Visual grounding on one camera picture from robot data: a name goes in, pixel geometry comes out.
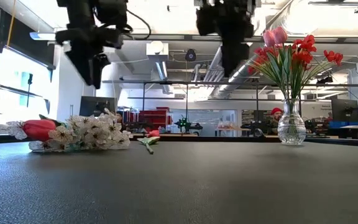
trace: glass vase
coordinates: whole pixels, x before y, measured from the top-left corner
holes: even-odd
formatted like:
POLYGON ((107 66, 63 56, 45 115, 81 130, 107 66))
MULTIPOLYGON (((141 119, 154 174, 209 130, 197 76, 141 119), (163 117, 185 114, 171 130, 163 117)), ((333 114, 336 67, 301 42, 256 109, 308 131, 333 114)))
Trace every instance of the glass vase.
POLYGON ((299 146, 305 140, 306 127, 299 115, 299 99, 284 100, 284 114, 277 131, 282 144, 299 146))

